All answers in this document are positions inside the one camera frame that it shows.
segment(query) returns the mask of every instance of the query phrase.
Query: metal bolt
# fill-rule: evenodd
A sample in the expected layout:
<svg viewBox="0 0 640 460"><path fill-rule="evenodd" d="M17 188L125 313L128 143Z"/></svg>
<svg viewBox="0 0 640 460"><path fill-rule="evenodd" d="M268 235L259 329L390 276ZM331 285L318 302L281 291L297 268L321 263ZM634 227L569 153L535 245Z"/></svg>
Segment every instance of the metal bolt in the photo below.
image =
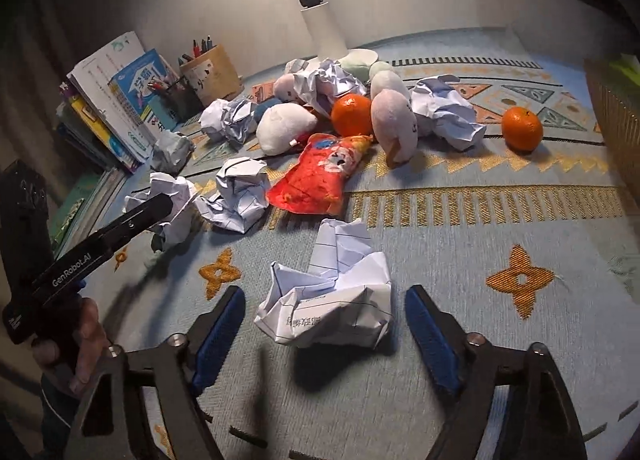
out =
<svg viewBox="0 0 640 460"><path fill-rule="evenodd" d="M549 353L549 348L542 343L533 343L531 345L531 349L533 350L533 353L538 355L547 355Z"/></svg>
<svg viewBox="0 0 640 460"><path fill-rule="evenodd" d="M187 342L187 336L185 334L173 334L166 340L169 346L182 346Z"/></svg>
<svg viewBox="0 0 640 460"><path fill-rule="evenodd" d="M121 353L123 353L123 349L120 345L111 345L110 347L107 348L107 357L111 357L112 359L114 357L119 356Z"/></svg>
<svg viewBox="0 0 640 460"><path fill-rule="evenodd" d="M478 332L469 332L466 335L466 342L473 346L481 346L486 342L486 338Z"/></svg>

